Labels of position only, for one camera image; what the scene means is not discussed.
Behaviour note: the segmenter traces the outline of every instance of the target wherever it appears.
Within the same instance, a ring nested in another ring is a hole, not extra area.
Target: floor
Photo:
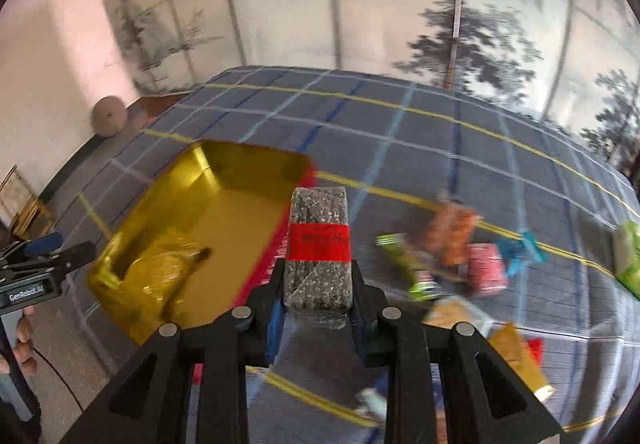
[[[515,320],[524,334],[544,337],[544,371],[557,388],[547,407],[571,442],[594,442],[638,384],[640,307],[610,276],[607,233],[640,218],[640,204],[619,173],[559,134],[406,81],[258,66],[223,72],[140,132],[145,124],[146,114],[132,109],[126,129],[53,198],[67,243],[89,239],[101,250],[190,139],[298,151],[315,161],[319,184],[346,186],[354,256],[364,278],[390,295],[402,296],[405,284],[373,249],[373,236],[419,234],[443,189],[484,214],[476,241],[536,234],[548,264],[533,265],[498,296],[472,300],[497,325]],[[38,309],[34,336],[85,403],[134,351],[87,291],[86,272]],[[369,439],[357,417],[312,408],[282,387],[299,385],[351,413],[354,394],[380,373],[362,369],[350,345],[344,331],[329,337],[287,323],[273,380],[248,380],[252,438],[305,442],[313,428],[332,442]],[[78,409],[39,364],[34,388],[46,406],[46,442],[55,444]]]

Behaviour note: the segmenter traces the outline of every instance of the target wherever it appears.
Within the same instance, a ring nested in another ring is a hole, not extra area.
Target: white wall
[[[137,99],[102,0],[8,0],[0,11],[0,178],[40,192],[91,138],[92,106]]]

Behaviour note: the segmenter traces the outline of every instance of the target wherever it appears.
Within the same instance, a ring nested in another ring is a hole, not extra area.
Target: silver screw
[[[231,311],[231,315],[236,319],[247,319],[251,315],[251,309],[246,305],[240,305]]]
[[[174,336],[175,334],[177,334],[178,325],[176,325],[175,323],[165,323],[160,327],[158,332],[160,332],[160,335],[162,337],[170,338],[171,336]]]
[[[476,329],[471,323],[463,322],[456,325],[456,332],[461,336],[472,336],[475,331]]]
[[[385,307],[382,311],[382,317],[385,319],[399,319],[402,311],[397,307]]]

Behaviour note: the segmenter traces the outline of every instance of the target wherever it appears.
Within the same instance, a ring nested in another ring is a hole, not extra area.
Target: finger
[[[27,359],[31,357],[33,350],[31,350],[31,345],[28,343],[18,343],[14,348],[14,356],[18,363],[24,363]]]
[[[22,363],[22,371],[25,376],[33,376],[38,371],[38,363],[33,358],[29,358]]]
[[[22,343],[26,343],[31,339],[31,333],[33,332],[33,327],[31,326],[31,322],[28,318],[21,318],[18,321],[18,325],[15,328],[15,335],[18,340]]]

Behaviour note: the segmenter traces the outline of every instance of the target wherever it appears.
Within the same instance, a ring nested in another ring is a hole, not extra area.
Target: triangular cutout
[[[145,411],[146,397],[154,376],[158,356],[151,354],[111,398],[109,409],[130,419],[139,419]]]
[[[494,419],[501,419],[508,415],[524,411],[526,401],[516,388],[503,376],[500,369],[486,354],[477,354],[476,363],[484,384],[489,409]]]

